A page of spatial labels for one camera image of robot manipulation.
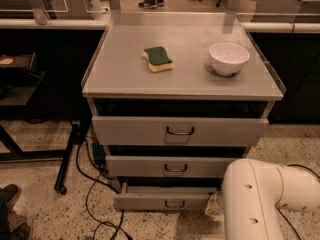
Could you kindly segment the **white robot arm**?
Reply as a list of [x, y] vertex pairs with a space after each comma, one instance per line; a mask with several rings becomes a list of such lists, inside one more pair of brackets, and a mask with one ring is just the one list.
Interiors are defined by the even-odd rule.
[[320, 181], [299, 168], [239, 159], [226, 169], [205, 214], [224, 216], [226, 240], [284, 240], [277, 211], [320, 208]]

